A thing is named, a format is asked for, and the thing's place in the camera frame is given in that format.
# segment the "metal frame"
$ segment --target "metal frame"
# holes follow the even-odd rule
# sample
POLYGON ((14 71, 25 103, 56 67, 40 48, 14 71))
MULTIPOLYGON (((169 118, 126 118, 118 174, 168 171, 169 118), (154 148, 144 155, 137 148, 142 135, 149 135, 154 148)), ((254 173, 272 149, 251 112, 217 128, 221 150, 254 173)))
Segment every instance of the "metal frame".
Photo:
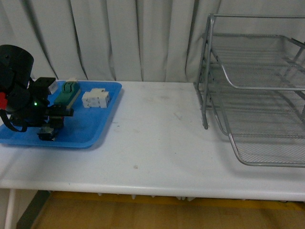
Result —
MULTIPOLYGON (((230 139, 231 145, 233 147, 234 153, 237 157, 237 159, 242 162, 243 164, 249 165, 249 166, 275 166, 275 167, 305 167, 305 164, 289 164, 289 163, 248 163, 246 161, 243 161, 239 154, 238 154, 238 149, 237 146, 235 144, 234 138, 232 136, 231 133, 231 129, 230 129, 230 125, 229 122, 227 120, 227 116, 226 113, 224 111, 224 105, 220 99, 219 102, 219 106, 220 106, 220 110, 222 113, 222 117, 224 120, 224 125, 222 124, 222 122, 220 121, 219 115, 217 113, 217 110, 215 108, 215 104, 213 102, 213 99, 210 95, 210 91, 209 91, 209 80, 213 78, 212 76, 212 72, 211 72, 211 55, 213 55, 215 57, 215 59, 217 60, 218 64, 221 66, 225 77, 228 81, 228 83, 234 87, 234 88, 242 88, 242 89, 258 89, 258 90, 290 90, 290 91, 294 91, 298 96, 300 96, 302 99, 305 99, 305 94, 302 92, 305 90, 305 88, 301 88, 301 87, 294 87, 293 85, 290 85, 289 82, 287 82, 287 87, 238 87, 236 85, 234 85, 226 71, 224 68, 224 65, 222 63, 222 61, 218 58, 218 55, 216 53, 215 50, 213 50, 212 47, 212 41, 213 41, 213 31, 214 31, 214 23, 217 17, 235 17, 235 18, 279 18, 279 19, 305 19, 305 16, 274 16, 274 15, 269 15, 269 16, 265 16, 265 15, 228 15, 228 14, 210 14, 208 16, 207 19, 207 24, 206 24, 206 28, 205 28, 205 33, 203 35, 203 48, 202 48, 202 53, 201 53, 201 60, 200 60, 200 65, 199 65, 199 71, 198 71, 198 76, 197 76, 197 81, 196 83, 194 83, 194 87, 195 90, 197 92, 198 95, 198 99, 199 99, 199 103, 200 103, 200 107, 201 107, 201 112, 202 112, 202 118, 203 118, 203 126, 205 129, 208 129, 208 123, 207 123, 207 119, 206 119, 206 109, 207 109, 207 99, 208 97, 210 97, 210 101, 212 104, 212 109, 213 112, 215 114, 217 123, 222 131, 222 133, 224 133, 225 135, 227 135, 230 139)), ((295 56, 294 60, 297 60, 298 57, 300 56, 301 52, 305 49, 305 43, 301 43, 295 39, 289 39, 287 37, 284 37, 285 39, 288 39, 291 43, 297 45, 300 47, 299 52, 297 53, 297 55, 295 56)), ((217 83, 214 82, 213 83, 215 85, 215 89, 216 89, 216 94, 220 94, 219 89, 217 87, 217 83)))

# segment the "white plastic block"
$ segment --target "white plastic block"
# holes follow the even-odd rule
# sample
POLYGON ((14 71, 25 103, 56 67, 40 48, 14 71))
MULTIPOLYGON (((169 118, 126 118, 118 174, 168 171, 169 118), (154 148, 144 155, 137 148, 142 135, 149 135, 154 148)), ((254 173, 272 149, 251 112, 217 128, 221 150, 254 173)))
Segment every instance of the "white plastic block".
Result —
POLYGON ((67 82, 78 82, 78 80, 76 78, 72 77, 72 78, 69 78, 67 80, 67 82))
POLYGON ((93 88, 90 92, 85 92, 81 100, 85 108, 107 108, 109 103, 109 92, 106 92, 105 88, 93 88))

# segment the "metal mesh tray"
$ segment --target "metal mesh tray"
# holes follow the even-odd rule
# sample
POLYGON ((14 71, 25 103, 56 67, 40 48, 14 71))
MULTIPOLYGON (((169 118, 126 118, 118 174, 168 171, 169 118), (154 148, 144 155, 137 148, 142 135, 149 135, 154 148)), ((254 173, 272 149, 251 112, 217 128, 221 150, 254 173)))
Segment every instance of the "metal mesh tray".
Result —
POLYGON ((211 69, 209 94, 237 158, 252 166, 305 167, 305 101, 294 91, 233 88, 211 69))
POLYGON ((305 90, 305 46, 278 35, 214 34, 212 53, 231 86, 305 90))

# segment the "red part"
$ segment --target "red part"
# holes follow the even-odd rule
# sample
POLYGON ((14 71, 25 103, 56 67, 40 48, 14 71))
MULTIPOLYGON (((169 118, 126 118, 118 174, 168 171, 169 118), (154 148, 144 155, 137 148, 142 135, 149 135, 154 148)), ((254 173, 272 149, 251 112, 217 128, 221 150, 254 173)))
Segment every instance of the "red part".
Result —
POLYGON ((6 106, 8 104, 8 100, 5 98, 6 94, 4 92, 0 92, 0 109, 6 110, 6 106))

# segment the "table leg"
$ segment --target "table leg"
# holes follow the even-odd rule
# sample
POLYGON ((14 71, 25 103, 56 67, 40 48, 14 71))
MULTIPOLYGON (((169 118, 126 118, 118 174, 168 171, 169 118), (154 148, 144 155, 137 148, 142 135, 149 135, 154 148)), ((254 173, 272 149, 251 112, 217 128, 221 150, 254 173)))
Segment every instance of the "table leg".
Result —
POLYGON ((20 190, 10 189, 9 203, 6 211, 5 229, 16 228, 20 202, 20 190))

